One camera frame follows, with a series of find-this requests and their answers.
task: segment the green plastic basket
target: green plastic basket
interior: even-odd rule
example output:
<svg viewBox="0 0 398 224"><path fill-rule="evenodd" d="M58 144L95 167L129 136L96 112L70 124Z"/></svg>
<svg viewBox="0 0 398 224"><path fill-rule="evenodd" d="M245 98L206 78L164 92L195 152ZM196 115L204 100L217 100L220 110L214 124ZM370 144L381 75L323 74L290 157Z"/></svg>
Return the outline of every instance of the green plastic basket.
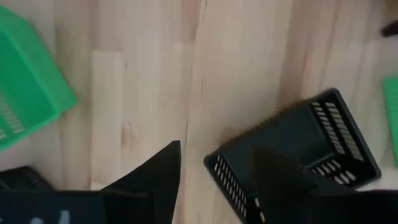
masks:
<svg viewBox="0 0 398 224"><path fill-rule="evenodd" d="M390 127L392 148L398 167L398 77L388 77L384 80L384 94L386 96L387 117Z"/></svg>
<svg viewBox="0 0 398 224"><path fill-rule="evenodd" d="M0 151L76 104L30 24L0 6Z"/></svg>

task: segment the black basket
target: black basket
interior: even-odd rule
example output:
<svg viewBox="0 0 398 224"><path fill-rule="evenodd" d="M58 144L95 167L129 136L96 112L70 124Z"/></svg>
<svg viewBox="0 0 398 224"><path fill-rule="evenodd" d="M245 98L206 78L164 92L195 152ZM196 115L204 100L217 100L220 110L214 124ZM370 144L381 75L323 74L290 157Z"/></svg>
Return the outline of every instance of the black basket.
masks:
<svg viewBox="0 0 398 224"><path fill-rule="evenodd" d="M302 101L205 157L205 165L243 223L265 223L250 179L254 148L273 149L351 189L381 172L336 89Z"/></svg>
<svg viewBox="0 0 398 224"><path fill-rule="evenodd" d="M171 224L180 176L180 141L100 191L45 189L31 169L10 170L0 173L0 223Z"/></svg>

